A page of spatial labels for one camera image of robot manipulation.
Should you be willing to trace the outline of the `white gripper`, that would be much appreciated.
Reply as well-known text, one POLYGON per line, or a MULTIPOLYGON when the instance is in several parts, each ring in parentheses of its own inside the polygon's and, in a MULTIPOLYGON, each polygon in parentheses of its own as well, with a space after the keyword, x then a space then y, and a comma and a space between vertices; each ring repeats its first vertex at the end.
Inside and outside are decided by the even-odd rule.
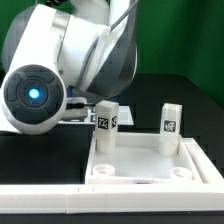
POLYGON ((62 116, 63 120, 84 120, 88 116, 86 107, 87 99, 74 97, 67 99, 66 110, 62 116))

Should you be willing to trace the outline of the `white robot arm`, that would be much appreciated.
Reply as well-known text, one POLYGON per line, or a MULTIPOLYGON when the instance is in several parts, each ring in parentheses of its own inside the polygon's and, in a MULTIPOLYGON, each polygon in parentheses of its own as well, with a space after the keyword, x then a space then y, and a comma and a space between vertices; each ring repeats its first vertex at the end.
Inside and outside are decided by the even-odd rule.
POLYGON ((137 68, 138 0, 38 4, 12 21, 2 48, 0 131, 38 135, 73 115, 76 97, 110 98, 137 68))

